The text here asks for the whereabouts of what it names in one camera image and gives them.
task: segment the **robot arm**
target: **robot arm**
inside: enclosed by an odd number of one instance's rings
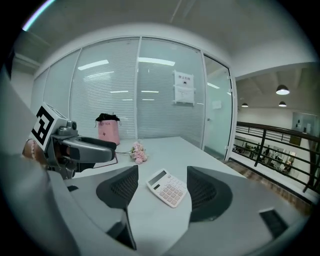
[[[77,123],[67,119],[54,107],[43,102],[36,114],[37,122],[31,131],[31,137],[44,152],[49,169],[59,172],[63,179],[70,179],[75,172],[93,168],[95,163],[104,163],[114,159],[117,145],[78,134]],[[69,147],[69,154],[61,150],[57,156],[55,147]]]

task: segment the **window blinds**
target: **window blinds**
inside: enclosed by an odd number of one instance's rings
[[[44,91],[49,68],[39,75],[33,82],[30,109],[32,113],[37,114],[44,100]]]
[[[79,134],[97,138],[95,119],[116,114],[121,140],[135,138],[134,87],[138,38],[97,43],[82,49],[73,76],[70,117]]]
[[[200,147],[205,112],[205,74],[201,52],[169,41],[142,39],[138,60],[138,137],[180,136]],[[174,71],[193,75],[194,105],[173,102]]]
[[[69,99],[72,76],[79,50],[62,58],[50,67],[44,89],[43,101],[69,117]]]

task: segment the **printed sign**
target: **printed sign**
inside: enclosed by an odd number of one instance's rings
[[[221,109],[221,107],[222,107],[221,100],[212,101],[212,109],[213,110]]]
[[[176,86],[184,86],[188,88],[194,87],[194,75],[174,71],[174,83]]]
[[[182,86],[174,87],[174,99],[175,102],[181,103],[195,103],[195,92],[193,88],[185,88]]]

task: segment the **glass door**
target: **glass door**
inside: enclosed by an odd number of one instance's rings
[[[232,90],[229,70],[204,56],[207,84],[205,85],[205,125],[202,149],[209,155],[225,159],[231,124]]]

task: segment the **pink paper bag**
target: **pink paper bag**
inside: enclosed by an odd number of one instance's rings
[[[118,122],[116,120],[104,120],[98,122],[99,140],[120,144]]]

